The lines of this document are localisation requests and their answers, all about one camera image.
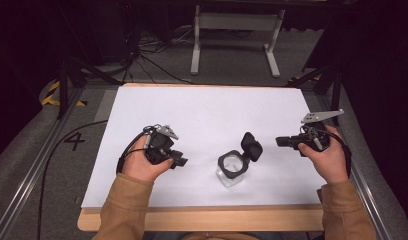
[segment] tripod leg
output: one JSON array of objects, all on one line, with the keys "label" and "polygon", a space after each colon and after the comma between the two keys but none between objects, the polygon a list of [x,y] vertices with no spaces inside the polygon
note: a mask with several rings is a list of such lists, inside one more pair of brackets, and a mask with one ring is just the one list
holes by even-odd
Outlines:
[{"label": "tripod leg", "polygon": [[332,66],[325,66],[325,67],[316,69],[316,70],[314,70],[314,71],[311,71],[311,72],[307,73],[306,75],[304,75],[304,76],[302,76],[302,77],[300,77],[300,78],[295,79],[293,82],[288,83],[288,84],[285,85],[284,87],[298,87],[298,86],[300,86],[301,84],[303,84],[303,83],[305,83],[305,82],[307,82],[307,81],[309,81],[309,80],[311,80],[311,79],[313,79],[313,78],[319,76],[320,74],[322,74],[322,73],[328,71],[328,70],[331,69],[331,68],[332,68]]},{"label": "tripod leg", "polygon": [[[334,80],[333,92],[332,92],[332,103],[331,103],[331,111],[339,110],[339,98],[341,94],[341,82],[342,82],[342,74],[341,71],[336,72],[336,78]],[[338,116],[332,119],[335,123],[335,126],[339,126]]]}]

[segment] tan sleeve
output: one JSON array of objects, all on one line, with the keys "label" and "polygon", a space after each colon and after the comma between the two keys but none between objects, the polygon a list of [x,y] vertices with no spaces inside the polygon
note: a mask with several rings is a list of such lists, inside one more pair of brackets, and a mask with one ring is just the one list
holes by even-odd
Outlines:
[{"label": "tan sleeve", "polygon": [[350,180],[322,186],[322,205],[325,239],[376,239],[375,228]]},{"label": "tan sleeve", "polygon": [[142,239],[153,183],[117,174],[101,209],[101,226],[93,240]]}]

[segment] white board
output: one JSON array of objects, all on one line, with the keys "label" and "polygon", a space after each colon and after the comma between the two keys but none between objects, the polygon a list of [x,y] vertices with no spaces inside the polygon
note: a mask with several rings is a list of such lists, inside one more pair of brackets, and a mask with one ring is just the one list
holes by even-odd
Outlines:
[{"label": "white board", "polygon": [[[299,133],[309,112],[300,90],[258,87],[120,87],[82,208],[101,207],[116,176],[118,158],[145,126],[170,125],[172,149],[189,159],[155,182],[150,207],[319,203],[324,184],[311,161],[276,137]],[[226,188],[216,176],[218,158],[242,153],[251,132],[263,147],[244,179]]]}]

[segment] black object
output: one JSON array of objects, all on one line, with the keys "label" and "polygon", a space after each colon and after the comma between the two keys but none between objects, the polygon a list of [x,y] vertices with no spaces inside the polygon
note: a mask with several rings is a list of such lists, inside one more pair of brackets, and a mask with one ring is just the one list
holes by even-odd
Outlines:
[{"label": "black object", "polygon": [[[147,141],[144,148],[131,150],[133,144],[135,144],[135,142],[144,135],[147,135]],[[140,134],[138,134],[138,136],[136,136],[123,151],[117,163],[116,172],[122,172],[127,155],[129,155],[133,151],[139,150],[145,150],[145,156],[153,165],[157,165],[171,158],[173,159],[173,163],[170,166],[171,169],[174,169],[176,166],[185,166],[188,159],[182,158],[183,153],[170,149],[174,144],[174,142],[170,139],[171,137],[177,139],[177,136],[173,133],[169,126],[162,127],[160,125],[155,125],[145,127],[144,130]]]},{"label": "black object", "polygon": [[[276,143],[278,144],[278,146],[292,147],[294,150],[300,150],[298,148],[298,144],[304,143],[315,151],[323,152],[330,146],[330,137],[332,137],[342,146],[342,151],[344,151],[347,175],[348,177],[350,177],[352,153],[350,148],[344,143],[344,141],[342,141],[342,139],[336,134],[328,132],[323,122],[306,123],[301,128],[304,130],[304,133],[300,133],[296,136],[291,137],[277,137]],[[302,157],[305,157],[305,155],[301,151],[300,155]]]},{"label": "black object", "polygon": [[145,150],[145,156],[151,164],[157,165],[169,158],[173,159],[173,164],[170,167],[174,169],[176,166],[185,166],[188,159],[182,158],[183,153],[171,150],[174,142],[170,137],[154,131],[150,135],[151,141],[149,147]]},{"label": "black object", "polygon": [[298,149],[299,143],[305,143],[313,150],[322,152],[329,147],[329,134],[323,122],[306,123],[302,126],[304,133],[291,137],[277,137],[276,143],[279,147],[292,147]]},{"label": "black object", "polygon": [[[219,165],[222,172],[229,179],[234,179],[239,175],[245,173],[248,170],[250,160],[256,162],[259,159],[260,155],[263,153],[263,148],[261,144],[257,142],[254,136],[249,132],[245,133],[244,138],[241,141],[241,147],[244,150],[244,153],[242,155],[238,151],[232,150],[219,157],[217,164]],[[227,157],[232,156],[235,156],[242,162],[242,168],[237,172],[231,172],[227,170],[224,164],[224,160]]]}]

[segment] silver bracket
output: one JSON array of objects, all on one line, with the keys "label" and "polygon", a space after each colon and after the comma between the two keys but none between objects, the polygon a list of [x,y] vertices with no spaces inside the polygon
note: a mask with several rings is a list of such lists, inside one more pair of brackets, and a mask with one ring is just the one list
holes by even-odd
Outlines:
[{"label": "silver bracket", "polygon": [[169,125],[160,126],[160,127],[157,128],[156,131],[157,131],[158,133],[161,133],[161,134],[163,134],[163,135],[165,135],[165,136],[174,138],[174,139],[176,139],[176,140],[179,139],[179,137],[173,132],[173,130],[170,128]]},{"label": "silver bracket", "polygon": [[340,109],[339,111],[307,113],[307,115],[303,118],[303,120],[301,120],[301,123],[320,122],[325,119],[336,117],[343,113],[344,113],[344,110],[342,109]]}]

